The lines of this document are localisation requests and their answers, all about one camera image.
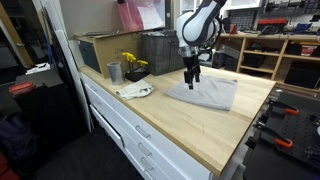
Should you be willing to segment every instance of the wall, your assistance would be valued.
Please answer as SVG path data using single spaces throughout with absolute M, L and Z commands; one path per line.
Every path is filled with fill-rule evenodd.
M 89 31 L 122 30 L 115 0 L 60 0 L 68 39 Z

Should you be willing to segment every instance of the metal cup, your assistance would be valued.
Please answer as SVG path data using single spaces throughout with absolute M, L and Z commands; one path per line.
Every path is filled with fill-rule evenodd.
M 124 83 L 124 73 L 121 62 L 111 62 L 107 64 L 110 73 L 112 85 L 120 85 Z

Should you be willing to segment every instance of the red tool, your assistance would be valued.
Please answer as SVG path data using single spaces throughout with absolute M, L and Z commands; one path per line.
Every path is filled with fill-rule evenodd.
M 268 104 L 271 106 L 271 108 L 269 108 L 272 111 L 272 107 L 278 107 L 278 108 L 283 108 L 285 110 L 286 113 L 289 114 L 299 114 L 300 111 L 299 109 L 290 106 L 288 104 L 285 104 L 281 101 L 277 101 L 276 99 L 269 99 Z
M 258 121 L 256 124 L 253 125 L 253 127 L 262 130 L 262 132 L 265 132 L 269 134 L 270 136 L 275 138 L 275 143 L 278 146 L 284 147 L 284 148 L 291 148 L 293 146 L 293 142 L 290 139 L 282 137 L 280 134 L 275 132 L 274 130 L 268 128 L 265 126 L 264 123 Z

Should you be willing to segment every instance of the doorway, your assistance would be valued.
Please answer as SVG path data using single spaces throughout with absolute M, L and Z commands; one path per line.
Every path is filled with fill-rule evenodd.
M 0 18 L 21 62 L 27 66 L 47 62 L 46 38 L 32 0 L 0 0 Z
M 16 76 L 25 73 L 17 54 L 0 28 L 0 85 L 13 83 Z

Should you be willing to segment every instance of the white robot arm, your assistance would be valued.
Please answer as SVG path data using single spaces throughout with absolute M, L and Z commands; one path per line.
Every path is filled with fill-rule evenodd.
M 193 89 L 193 77 L 199 82 L 200 66 L 198 46 L 216 34 L 218 25 L 215 17 L 224 6 L 226 0 L 203 0 L 195 13 L 188 12 L 177 19 L 177 36 L 180 53 L 187 71 L 185 82 Z

